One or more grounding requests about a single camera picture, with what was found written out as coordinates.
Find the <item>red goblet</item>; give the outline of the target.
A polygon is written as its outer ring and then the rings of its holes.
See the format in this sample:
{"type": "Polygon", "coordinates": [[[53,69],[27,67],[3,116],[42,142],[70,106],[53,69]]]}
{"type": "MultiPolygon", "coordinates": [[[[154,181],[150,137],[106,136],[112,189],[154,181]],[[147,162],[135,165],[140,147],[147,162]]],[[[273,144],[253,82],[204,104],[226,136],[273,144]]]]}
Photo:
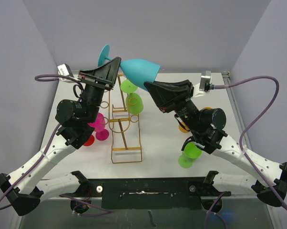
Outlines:
{"type": "Polygon", "coordinates": [[[91,135],[89,139],[83,144],[84,146],[91,146],[95,141],[94,135],[91,135]]]}

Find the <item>light green goblet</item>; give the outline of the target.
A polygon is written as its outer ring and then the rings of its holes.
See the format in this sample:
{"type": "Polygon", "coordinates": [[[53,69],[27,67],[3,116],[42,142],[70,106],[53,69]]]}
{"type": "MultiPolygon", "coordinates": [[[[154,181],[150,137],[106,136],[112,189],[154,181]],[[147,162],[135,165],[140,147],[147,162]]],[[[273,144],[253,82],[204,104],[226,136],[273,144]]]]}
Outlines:
{"type": "Polygon", "coordinates": [[[140,95],[136,93],[138,87],[129,80],[124,80],[120,89],[127,94],[125,104],[128,112],[132,115],[140,114],[144,109],[144,105],[140,95]]]}

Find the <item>magenta goblet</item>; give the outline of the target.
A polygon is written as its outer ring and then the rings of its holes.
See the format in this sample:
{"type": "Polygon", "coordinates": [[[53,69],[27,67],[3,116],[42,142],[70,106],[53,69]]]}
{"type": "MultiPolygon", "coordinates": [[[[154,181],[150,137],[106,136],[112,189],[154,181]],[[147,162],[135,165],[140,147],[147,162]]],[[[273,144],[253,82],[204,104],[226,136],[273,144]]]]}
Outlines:
{"type": "Polygon", "coordinates": [[[105,128],[105,119],[103,114],[98,113],[94,123],[88,123],[90,127],[94,128],[95,137],[99,141],[105,141],[109,137],[109,131],[105,128]]]}

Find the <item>cyan goblet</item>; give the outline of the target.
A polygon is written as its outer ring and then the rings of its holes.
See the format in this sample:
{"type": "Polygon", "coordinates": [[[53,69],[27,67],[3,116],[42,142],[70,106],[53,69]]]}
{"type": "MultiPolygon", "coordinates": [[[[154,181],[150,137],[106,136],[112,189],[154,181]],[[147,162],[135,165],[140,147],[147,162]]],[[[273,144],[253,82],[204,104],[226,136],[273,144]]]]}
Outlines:
{"type": "MultiPolygon", "coordinates": [[[[107,44],[103,47],[99,59],[98,67],[111,61],[109,57],[110,46],[107,44]]],[[[160,65],[144,59],[129,59],[121,61],[120,68],[127,80],[133,83],[133,80],[140,81],[140,88],[147,91],[144,82],[154,82],[160,70],[160,65]]]]}

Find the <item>green goblet front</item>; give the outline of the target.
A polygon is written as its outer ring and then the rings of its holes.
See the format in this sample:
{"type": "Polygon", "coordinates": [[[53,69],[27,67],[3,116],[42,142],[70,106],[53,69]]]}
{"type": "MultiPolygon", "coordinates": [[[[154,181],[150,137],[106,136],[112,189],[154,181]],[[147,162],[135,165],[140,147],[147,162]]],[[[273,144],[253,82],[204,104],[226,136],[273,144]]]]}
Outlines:
{"type": "Polygon", "coordinates": [[[178,158],[178,163],[182,168],[190,168],[194,161],[201,156],[202,150],[194,142],[187,142],[182,147],[182,153],[178,158]]]}

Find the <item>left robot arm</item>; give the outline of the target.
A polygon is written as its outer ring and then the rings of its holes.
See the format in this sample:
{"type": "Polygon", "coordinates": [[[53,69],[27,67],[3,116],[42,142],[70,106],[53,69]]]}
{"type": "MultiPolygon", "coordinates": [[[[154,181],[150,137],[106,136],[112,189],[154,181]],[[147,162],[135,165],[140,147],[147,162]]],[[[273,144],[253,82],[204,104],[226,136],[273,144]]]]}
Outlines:
{"type": "Polygon", "coordinates": [[[19,216],[32,212],[44,200],[72,194],[86,194],[89,182],[80,172],[46,179],[65,157],[81,148],[91,137],[105,91],[113,89],[121,63],[115,57],[92,70],[79,71],[78,78],[61,74],[35,77],[36,81],[50,82],[60,78],[75,82],[81,93],[77,100],[61,100],[56,108],[55,127],[47,145],[17,170],[0,174],[0,189],[19,216]]]}

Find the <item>orange goblet left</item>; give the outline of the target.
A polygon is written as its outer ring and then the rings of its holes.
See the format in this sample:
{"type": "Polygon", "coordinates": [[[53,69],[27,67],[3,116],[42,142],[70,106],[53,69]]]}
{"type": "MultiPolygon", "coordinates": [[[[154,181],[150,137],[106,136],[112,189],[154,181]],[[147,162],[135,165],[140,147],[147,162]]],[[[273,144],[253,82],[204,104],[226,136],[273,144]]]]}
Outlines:
{"type": "Polygon", "coordinates": [[[183,133],[188,133],[190,132],[189,128],[184,124],[184,122],[182,122],[181,124],[179,124],[179,130],[183,133]]]}

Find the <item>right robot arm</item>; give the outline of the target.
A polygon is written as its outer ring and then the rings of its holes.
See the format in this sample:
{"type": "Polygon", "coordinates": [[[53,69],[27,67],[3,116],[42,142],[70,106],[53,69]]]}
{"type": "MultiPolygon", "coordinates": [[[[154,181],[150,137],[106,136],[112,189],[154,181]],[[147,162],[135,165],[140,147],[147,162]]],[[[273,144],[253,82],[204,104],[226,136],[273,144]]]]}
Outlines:
{"type": "Polygon", "coordinates": [[[231,85],[214,85],[203,76],[192,85],[189,80],[177,83],[144,82],[146,91],[163,113],[174,111],[175,118],[192,134],[185,142],[194,143],[198,149],[220,157],[243,171],[246,176],[223,175],[209,172],[203,183],[205,193],[239,192],[256,194],[263,203],[287,210],[287,162],[268,160],[242,144],[245,129],[238,141],[224,131],[226,115],[221,108],[199,110],[192,97],[204,96],[211,90],[230,88],[231,85]]]}

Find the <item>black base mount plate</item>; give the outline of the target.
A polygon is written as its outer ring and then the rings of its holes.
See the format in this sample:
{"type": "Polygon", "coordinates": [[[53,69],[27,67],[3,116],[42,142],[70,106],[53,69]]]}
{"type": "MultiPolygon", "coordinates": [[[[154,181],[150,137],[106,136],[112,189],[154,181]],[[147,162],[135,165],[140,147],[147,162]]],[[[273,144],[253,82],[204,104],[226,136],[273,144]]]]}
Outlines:
{"type": "Polygon", "coordinates": [[[100,198],[101,207],[118,209],[202,208],[203,198],[219,196],[204,177],[89,179],[73,198],[100,198]]]}

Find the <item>clear wine glass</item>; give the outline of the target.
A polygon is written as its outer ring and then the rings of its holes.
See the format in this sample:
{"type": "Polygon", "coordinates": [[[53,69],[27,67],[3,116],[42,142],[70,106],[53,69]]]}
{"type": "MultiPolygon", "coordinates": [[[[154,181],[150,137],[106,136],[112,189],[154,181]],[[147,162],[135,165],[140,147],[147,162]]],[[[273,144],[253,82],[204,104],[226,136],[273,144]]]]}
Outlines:
{"type": "Polygon", "coordinates": [[[133,80],[133,84],[137,86],[136,92],[138,93],[140,91],[140,89],[141,89],[140,88],[140,85],[141,85],[140,81],[133,80]]]}

